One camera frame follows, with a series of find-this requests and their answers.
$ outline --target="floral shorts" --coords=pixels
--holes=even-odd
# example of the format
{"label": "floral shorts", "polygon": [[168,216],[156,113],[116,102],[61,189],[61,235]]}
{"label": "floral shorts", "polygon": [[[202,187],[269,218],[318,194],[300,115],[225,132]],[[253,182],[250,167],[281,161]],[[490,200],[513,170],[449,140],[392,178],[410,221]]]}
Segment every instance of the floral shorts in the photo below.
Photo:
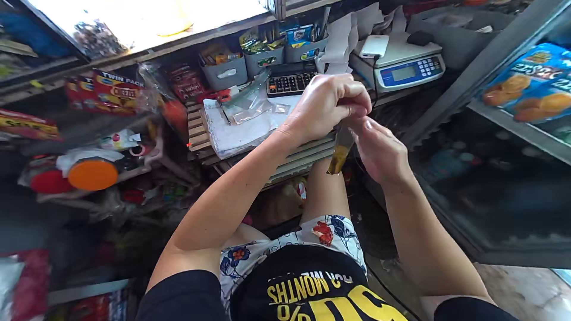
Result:
{"label": "floral shorts", "polygon": [[275,240],[254,240],[222,250],[220,285],[222,303],[227,312],[232,293],[246,276],[268,255],[292,244],[323,246],[341,252],[353,258],[363,272],[367,273],[361,244],[351,220],[340,215],[320,216]]}

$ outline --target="hand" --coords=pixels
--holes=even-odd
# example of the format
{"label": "hand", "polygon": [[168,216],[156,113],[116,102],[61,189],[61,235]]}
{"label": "hand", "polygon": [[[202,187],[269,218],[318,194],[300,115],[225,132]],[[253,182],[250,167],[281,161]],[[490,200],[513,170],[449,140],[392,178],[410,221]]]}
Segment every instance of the hand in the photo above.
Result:
{"label": "hand", "polygon": [[343,118],[363,117],[371,109],[365,86],[351,74],[317,75],[277,131],[293,137],[299,146],[327,135]]}
{"label": "hand", "polygon": [[367,172],[383,187],[414,179],[407,147],[386,127],[368,116],[348,119],[349,128]]}

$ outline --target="person's left hand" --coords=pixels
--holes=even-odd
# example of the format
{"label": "person's left hand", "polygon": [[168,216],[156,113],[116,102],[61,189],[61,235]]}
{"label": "person's left hand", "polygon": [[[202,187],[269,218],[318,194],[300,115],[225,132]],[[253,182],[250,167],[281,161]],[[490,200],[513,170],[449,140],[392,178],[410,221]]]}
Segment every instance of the person's left hand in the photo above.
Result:
{"label": "person's left hand", "polygon": [[364,117],[371,109],[367,89],[351,74],[317,75],[277,131],[299,146],[327,135],[343,118]]}

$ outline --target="black t-shirt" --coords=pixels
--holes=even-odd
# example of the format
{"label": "black t-shirt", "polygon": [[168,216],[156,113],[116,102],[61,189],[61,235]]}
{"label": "black t-shirt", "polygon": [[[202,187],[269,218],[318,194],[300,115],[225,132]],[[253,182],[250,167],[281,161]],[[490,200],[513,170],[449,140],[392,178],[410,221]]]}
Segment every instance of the black t-shirt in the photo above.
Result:
{"label": "black t-shirt", "polygon": [[[268,256],[236,289],[230,306],[233,321],[406,320],[368,288],[350,257],[306,245],[285,246]],[[144,296],[136,319],[227,320],[220,283],[203,270],[170,276]],[[453,298],[435,311],[435,321],[449,320],[517,319],[483,300]]]}

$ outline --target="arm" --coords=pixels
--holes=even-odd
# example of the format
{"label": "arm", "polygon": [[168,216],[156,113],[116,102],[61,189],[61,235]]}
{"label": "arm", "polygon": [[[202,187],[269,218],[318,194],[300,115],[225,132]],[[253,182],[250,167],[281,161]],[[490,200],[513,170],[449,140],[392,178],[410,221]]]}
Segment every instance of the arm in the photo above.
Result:
{"label": "arm", "polygon": [[188,210],[164,248],[147,291],[182,271],[207,270],[218,276],[222,245],[286,156],[301,144],[325,136],[341,119],[363,117],[370,111],[365,87],[351,75],[314,77],[286,121]]}
{"label": "arm", "polygon": [[493,302],[474,265],[446,232],[408,163],[407,148],[374,120],[351,125],[367,172],[381,184],[404,270],[425,296],[472,295]]}

